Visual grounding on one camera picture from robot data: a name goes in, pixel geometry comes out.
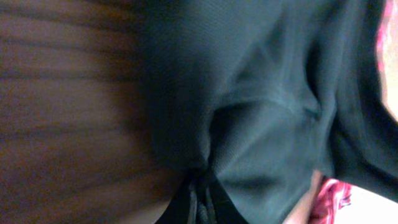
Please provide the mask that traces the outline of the black t-shirt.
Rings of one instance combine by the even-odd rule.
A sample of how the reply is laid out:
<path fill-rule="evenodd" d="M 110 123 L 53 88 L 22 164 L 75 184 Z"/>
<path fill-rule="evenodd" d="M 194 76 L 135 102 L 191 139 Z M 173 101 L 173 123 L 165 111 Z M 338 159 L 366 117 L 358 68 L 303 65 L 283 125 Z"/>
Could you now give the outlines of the black t-shirt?
<path fill-rule="evenodd" d="M 161 223 L 282 223 L 314 170 L 397 200 L 381 102 L 384 1 L 146 1 L 159 162 L 187 174 Z"/>

